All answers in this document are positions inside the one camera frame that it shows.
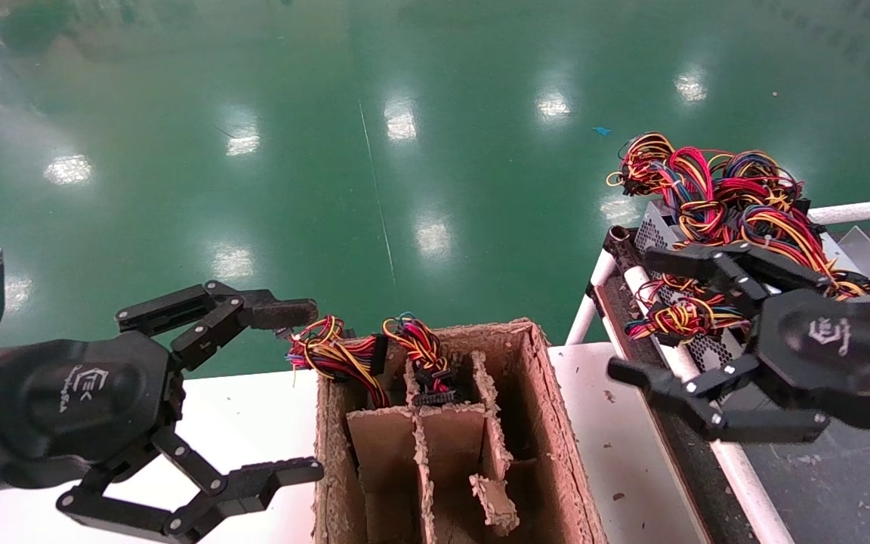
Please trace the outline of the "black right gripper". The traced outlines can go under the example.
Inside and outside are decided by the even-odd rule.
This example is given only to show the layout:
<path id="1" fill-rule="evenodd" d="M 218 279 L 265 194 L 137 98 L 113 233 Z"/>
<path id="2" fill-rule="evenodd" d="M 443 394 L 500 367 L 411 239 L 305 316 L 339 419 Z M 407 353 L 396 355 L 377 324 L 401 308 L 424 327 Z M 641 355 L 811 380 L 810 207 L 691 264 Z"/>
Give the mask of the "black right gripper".
<path id="1" fill-rule="evenodd" d="M 609 378 L 640 389 L 650 406 L 710 442 L 813 442 L 831 424 L 828 416 L 870 430 L 870 301 L 831 299 L 870 295 L 870 277 L 819 272 L 753 243 L 652 247 L 643 252 L 643 267 L 712 292 L 771 288 L 776 295 L 760 307 L 753 356 L 686 382 L 666 369 L 613 356 Z M 786 410 L 721 409 L 719 399 L 747 385 L 758 385 Z"/>

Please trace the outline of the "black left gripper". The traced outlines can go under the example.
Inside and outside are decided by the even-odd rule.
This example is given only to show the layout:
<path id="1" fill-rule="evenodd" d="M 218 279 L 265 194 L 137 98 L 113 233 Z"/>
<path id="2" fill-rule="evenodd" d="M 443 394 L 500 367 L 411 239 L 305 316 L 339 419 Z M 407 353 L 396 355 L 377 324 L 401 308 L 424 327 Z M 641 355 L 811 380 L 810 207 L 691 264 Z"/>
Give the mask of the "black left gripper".
<path id="1" fill-rule="evenodd" d="M 59 512 L 162 543 L 198 543 L 228 518 L 265 510 L 281 488 L 321 480 L 323 465 L 304 457 L 221 474 L 172 429 L 184 400 L 178 367 L 198 369 L 245 329 L 280 333 L 318 316 L 311 298 L 208 281 L 121 309 L 116 321 L 128 333 L 116 338 L 0 349 L 0 485 L 84 476 L 60 496 Z M 149 338 L 183 326 L 171 354 Z M 190 502 L 169 511 L 106 496 L 158 455 L 197 486 Z"/>

